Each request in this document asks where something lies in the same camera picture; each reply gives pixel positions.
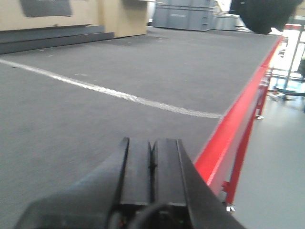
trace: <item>black plastic component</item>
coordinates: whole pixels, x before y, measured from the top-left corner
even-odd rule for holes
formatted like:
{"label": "black plastic component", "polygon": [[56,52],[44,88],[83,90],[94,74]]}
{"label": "black plastic component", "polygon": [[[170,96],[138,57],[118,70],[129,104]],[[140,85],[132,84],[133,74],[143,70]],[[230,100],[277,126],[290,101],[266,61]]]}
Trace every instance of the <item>black plastic component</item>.
{"label": "black plastic component", "polygon": [[181,164],[175,140],[158,140],[154,145],[156,158],[155,202],[186,206]]}
{"label": "black plastic component", "polygon": [[71,188],[32,203],[15,229],[244,229],[201,179],[182,142],[125,138]]}
{"label": "black plastic component", "polygon": [[149,141],[130,140],[121,204],[147,206],[151,202],[150,148]]}

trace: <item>gray panel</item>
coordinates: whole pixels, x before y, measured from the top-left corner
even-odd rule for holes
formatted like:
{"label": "gray panel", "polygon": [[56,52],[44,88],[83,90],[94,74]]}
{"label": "gray panel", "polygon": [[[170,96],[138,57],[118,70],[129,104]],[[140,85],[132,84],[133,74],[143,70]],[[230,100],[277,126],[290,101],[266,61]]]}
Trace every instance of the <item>gray panel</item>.
{"label": "gray panel", "polygon": [[113,32],[108,32],[108,33],[95,33],[95,34],[87,34],[80,36],[50,38],[50,39],[26,41],[26,42],[4,43],[4,44],[0,44],[0,54],[49,48],[55,46],[63,46],[70,44],[96,42],[96,41],[108,40],[112,38],[114,38]]}
{"label": "gray panel", "polygon": [[212,20],[213,10],[210,7],[159,6],[153,26],[207,31],[212,26]]}
{"label": "gray panel", "polygon": [[152,25],[156,27],[167,27],[168,23],[168,9],[158,7],[155,10]]}
{"label": "gray panel", "polygon": [[43,30],[9,31],[0,32],[0,43],[23,42],[38,39],[76,36],[90,33],[105,32],[104,26],[50,28]]}
{"label": "gray panel", "polygon": [[212,10],[193,10],[190,12],[189,26],[190,30],[206,31],[211,28],[213,19]]}
{"label": "gray panel", "polygon": [[69,0],[20,0],[26,17],[71,16]]}
{"label": "gray panel", "polygon": [[169,10],[168,27],[175,29],[187,29],[188,28],[188,15],[187,10]]}

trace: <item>black fabric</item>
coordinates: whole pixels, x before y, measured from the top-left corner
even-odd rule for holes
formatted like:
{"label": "black fabric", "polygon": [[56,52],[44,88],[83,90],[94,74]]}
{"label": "black fabric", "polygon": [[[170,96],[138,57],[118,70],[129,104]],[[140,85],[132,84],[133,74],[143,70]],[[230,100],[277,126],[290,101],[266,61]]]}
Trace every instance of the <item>black fabric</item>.
{"label": "black fabric", "polygon": [[233,0],[231,13],[241,16],[253,32],[267,34],[271,27],[283,30],[290,15],[303,0]]}
{"label": "black fabric", "polygon": [[300,73],[303,77],[305,76],[305,59],[300,61],[299,68],[297,70],[298,73]]}

